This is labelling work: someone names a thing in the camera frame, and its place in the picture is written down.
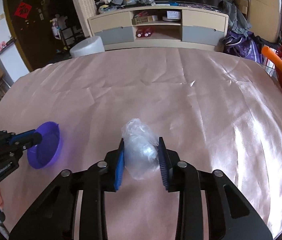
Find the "plastic bag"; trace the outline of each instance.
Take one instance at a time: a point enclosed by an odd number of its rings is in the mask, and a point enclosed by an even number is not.
[[[159,168],[159,137],[134,118],[122,127],[125,167],[134,179],[148,178]]]

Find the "wooden door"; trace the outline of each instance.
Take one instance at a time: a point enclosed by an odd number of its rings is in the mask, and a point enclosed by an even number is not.
[[[62,42],[54,38],[51,30],[49,1],[6,0],[14,33],[33,70],[46,66],[56,55],[57,49],[63,47]],[[24,6],[18,14],[23,17],[15,15],[20,4]]]

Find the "pink tablecloth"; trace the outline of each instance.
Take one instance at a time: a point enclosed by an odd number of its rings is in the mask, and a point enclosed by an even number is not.
[[[7,228],[61,170],[87,169],[117,149],[121,127],[134,117],[197,169],[223,170],[273,235],[281,231],[282,94],[251,60],[175,48],[67,60],[12,86],[0,103],[0,130],[54,121],[64,145],[52,167],[34,170],[24,155],[1,183]],[[159,171],[143,181],[125,171],[119,192],[105,197],[109,239],[175,238],[178,194],[164,190]]]

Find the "purple bowl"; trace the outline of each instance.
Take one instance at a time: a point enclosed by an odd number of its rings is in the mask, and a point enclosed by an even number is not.
[[[59,125],[55,122],[45,122],[35,132],[42,135],[42,142],[28,149],[27,156],[31,167],[41,169],[56,162],[62,140]]]

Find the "gray drawer front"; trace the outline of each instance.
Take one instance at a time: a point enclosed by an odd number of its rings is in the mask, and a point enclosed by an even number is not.
[[[217,46],[224,32],[198,26],[182,26],[182,41]]]
[[[134,41],[133,27],[119,27],[94,34],[100,36],[103,45]]]

